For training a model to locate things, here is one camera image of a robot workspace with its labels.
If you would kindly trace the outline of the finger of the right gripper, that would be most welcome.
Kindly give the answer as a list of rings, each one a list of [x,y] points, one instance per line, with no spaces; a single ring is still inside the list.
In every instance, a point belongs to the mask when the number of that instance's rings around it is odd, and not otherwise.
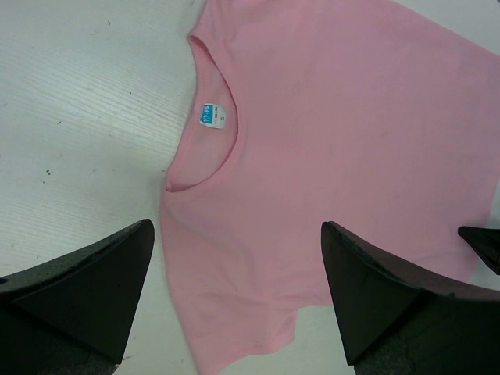
[[[499,274],[499,229],[460,227],[458,234],[490,270]]]

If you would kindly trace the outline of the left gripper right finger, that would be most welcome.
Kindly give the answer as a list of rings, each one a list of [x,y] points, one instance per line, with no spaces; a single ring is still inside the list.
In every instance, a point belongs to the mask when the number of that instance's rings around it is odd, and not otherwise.
[[[321,250],[357,374],[496,374],[499,293],[392,255],[334,222]]]

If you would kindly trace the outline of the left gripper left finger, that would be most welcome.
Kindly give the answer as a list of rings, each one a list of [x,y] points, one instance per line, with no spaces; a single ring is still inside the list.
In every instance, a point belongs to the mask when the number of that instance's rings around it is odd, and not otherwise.
[[[155,242],[149,219],[1,278],[3,374],[113,374]]]

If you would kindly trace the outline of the pink t-shirt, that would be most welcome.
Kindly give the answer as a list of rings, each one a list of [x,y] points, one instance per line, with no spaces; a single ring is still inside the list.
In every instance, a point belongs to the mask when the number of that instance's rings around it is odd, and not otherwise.
[[[329,305],[334,221],[468,281],[462,225],[499,179],[499,57],[393,1],[208,1],[196,92],[166,174],[170,294],[197,370],[218,374]]]

